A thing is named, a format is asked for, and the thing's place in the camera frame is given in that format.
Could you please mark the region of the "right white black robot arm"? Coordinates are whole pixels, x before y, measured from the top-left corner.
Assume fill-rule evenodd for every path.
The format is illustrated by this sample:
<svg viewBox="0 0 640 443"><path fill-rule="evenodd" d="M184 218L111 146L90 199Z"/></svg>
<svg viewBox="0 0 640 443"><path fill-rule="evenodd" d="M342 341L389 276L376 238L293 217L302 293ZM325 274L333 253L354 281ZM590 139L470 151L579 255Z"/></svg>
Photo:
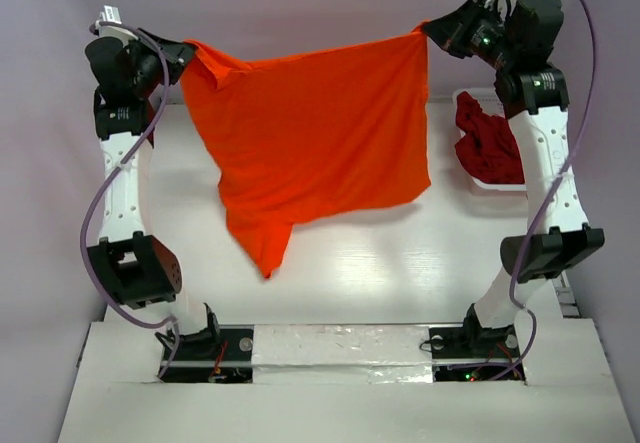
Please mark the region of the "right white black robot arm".
<svg viewBox="0 0 640 443"><path fill-rule="evenodd" d="M501 268L459 327L430 331L435 353L481 357L512 334L517 313L548 281L600 249L604 231L589 223L571 168L569 94L549 60L564 22L560 0L467 0L422 27L457 58L477 56L495 71L494 87L520 154L528 203L526 234L500 244Z"/></svg>

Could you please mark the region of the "orange t shirt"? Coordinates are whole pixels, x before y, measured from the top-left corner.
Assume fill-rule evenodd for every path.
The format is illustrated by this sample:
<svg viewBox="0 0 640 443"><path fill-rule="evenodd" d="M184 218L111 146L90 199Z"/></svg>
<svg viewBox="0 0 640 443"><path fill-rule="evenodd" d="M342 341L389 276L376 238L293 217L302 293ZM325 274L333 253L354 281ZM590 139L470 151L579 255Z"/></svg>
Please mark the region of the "orange t shirt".
<svg viewBox="0 0 640 443"><path fill-rule="evenodd" d="M296 225L408 204L430 186L419 30L259 61L200 42L181 86L220 170L228 231L264 278Z"/></svg>

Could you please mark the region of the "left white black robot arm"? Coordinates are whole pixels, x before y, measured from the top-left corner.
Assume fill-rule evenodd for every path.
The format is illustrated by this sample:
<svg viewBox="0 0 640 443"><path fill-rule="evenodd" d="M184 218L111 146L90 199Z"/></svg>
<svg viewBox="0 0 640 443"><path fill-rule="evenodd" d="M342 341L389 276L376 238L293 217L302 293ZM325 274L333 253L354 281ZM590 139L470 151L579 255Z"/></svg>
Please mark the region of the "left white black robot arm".
<svg viewBox="0 0 640 443"><path fill-rule="evenodd" d="M121 23L95 23L85 49L96 78L93 115L105 177L81 225L87 272L107 305L161 342L209 358L221 346L214 312L184 294L176 255L152 233L148 173L154 131L169 89L195 55L174 42Z"/></svg>

